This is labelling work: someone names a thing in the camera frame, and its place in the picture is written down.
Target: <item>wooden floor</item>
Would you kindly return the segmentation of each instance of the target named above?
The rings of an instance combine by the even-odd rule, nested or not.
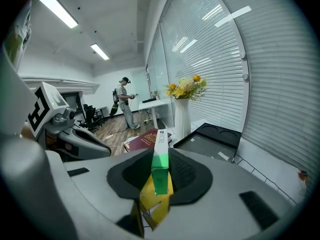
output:
[[[112,150],[111,155],[116,156],[122,153],[125,153],[124,142],[131,138],[136,137],[144,134],[145,132],[149,131],[150,129],[154,128],[154,121],[148,121],[144,123],[144,120],[148,119],[148,114],[143,111],[134,112],[133,113],[133,121],[135,124],[139,124],[140,128],[136,130],[127,129],[126,128],[126,121],[123,115],[116,116],[114,118],[108,118],[101,128],[93,132],[103,143],[109,146]],[[164,129],[164,124],[158,119],[158,128]]]

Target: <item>white wall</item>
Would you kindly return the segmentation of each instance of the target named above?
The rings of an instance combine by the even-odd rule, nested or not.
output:
[[[91,64],[81,61],[63,50],[54,54],[50,45],[31,38],[21,59],[18,74],[92,82],[92,67]]]
[[[144,67],[127,68],[117,71],[108,71],[103,67],[97,69],[94,72],[93,82],[100,84],[95,94],[85,95],[84,100],[88,105],[93,105],[96,108],[107,106],[107,110],[103,111],[105,117],[109,116],[109,112],[114,105],[112,96],[113,90],[120,84],[119,80],[123,77],[129,78],[131,83],[127,84],[125,89],[127,94],[139,94],[135,99],[129,100],[131,111],[137,111],[139,107],[139,101],[146,94],[147,98],[150,98],[149,85],[147,80],[146,69]],[[116,115],[122,114],[123,112],[119,108]]]
[[[167,0],[150,0],[149,10],[146,17],[143,57],[144,65],[147,65],[152,41],[157,29],[157,25],[165,7]]]

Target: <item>passport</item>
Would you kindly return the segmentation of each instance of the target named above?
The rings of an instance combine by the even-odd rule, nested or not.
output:
[[[156,139],[157,139],[157,133],[158,133],[158,129],[152,128],[151,130],[148,130],[144,134],[124,144],[124,148],[127,152],[140,150],[140,149],[147,149],[147,148],[154,149],[156,144]],[[168,142],[171,141],[170,136],[171,136],[171,133],[168,133]]]

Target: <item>white desk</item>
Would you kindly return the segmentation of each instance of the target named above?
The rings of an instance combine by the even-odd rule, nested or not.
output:
[[[142,103],[142,101],[140,101],[138,110],[151,109],[154,128],[158,129],[155,107],[159,107],[159,106],[166,105],[166,104],[167,103],[165,103],[161,100],[154,100],[154,101],[150,101],[150,102],[146,102],[146,103]]]

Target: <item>flower bouquet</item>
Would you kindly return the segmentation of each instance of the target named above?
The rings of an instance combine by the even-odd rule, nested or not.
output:
[[[207,80],[199,75],[181,78],[178,85],[175,83],[165,85],[166,95],[175,98],[174,127],[178,141],[191,133],[189,100],[200,100],[205,95],[206,86]]]

